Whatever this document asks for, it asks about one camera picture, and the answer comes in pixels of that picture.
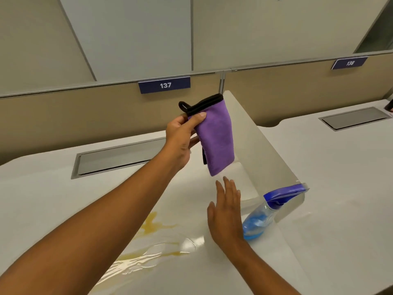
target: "white partition panel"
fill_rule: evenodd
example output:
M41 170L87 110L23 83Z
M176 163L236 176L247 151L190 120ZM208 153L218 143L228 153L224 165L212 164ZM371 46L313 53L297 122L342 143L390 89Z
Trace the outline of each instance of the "white partition panel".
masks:
M352 54L388 0L194 0L194 70Z
M190 0L61 0L96 79L191 71Z

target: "number sign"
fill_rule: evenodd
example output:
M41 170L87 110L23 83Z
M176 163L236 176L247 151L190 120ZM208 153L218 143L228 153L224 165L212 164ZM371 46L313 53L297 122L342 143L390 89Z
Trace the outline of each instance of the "number sign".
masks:
M141 94L191 88L190 77L139 82Z
M368 57L338 59L334 63L332 69L360 67L366 62L367 58Z

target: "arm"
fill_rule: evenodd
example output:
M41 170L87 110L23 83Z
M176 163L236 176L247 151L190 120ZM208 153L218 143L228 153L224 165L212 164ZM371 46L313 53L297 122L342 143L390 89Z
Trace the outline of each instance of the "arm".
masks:
M255 295L300 295L265 263L243 238L240 190L224 177L225 191L218 181L217 205L208 207L211 236L239 271Z
M206 113L168 124L161 152L117 188L66 220L0 277L1 294L87 294L139 230L190 157Z

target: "spray bottle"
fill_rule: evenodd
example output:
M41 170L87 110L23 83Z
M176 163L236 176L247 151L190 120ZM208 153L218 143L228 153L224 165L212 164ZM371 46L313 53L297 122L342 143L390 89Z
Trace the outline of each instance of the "spray bottle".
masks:
M263 197L265 202L258 206L243 222L245 240L252 240L263 234L270 225L277 211L290 199L309 190L307 184L295 184L268 192Z

